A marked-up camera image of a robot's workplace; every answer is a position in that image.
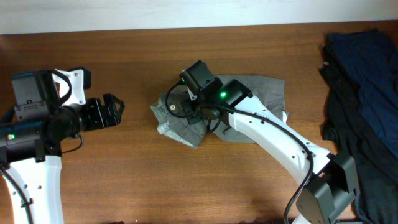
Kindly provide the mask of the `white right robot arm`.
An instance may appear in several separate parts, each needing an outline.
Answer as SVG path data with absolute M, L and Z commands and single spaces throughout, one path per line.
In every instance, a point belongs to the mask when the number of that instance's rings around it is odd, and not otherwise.
M 203 85 L 181 79 L 192 97 L 192 115 L 215 119 L 252 139 L 279 162 L 298 184 L 289 200 L 284 221 L 296 206 L 294 223 L 336 223 L 359 195 L 354 158 L 332 154 L 274 116 L 252 91 L 237 80 L 219 79 Z

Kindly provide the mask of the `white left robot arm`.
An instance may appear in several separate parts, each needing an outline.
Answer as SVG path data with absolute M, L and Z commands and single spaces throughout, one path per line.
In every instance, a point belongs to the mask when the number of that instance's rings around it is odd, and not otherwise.
M 124 102 L 113 94 L 85 98 L 89 70 L 38 70 L 13 75 L 16 104 L 1 119 L 1 174 L 15 223 L 63 223 L 61 142 L 116 126 Z

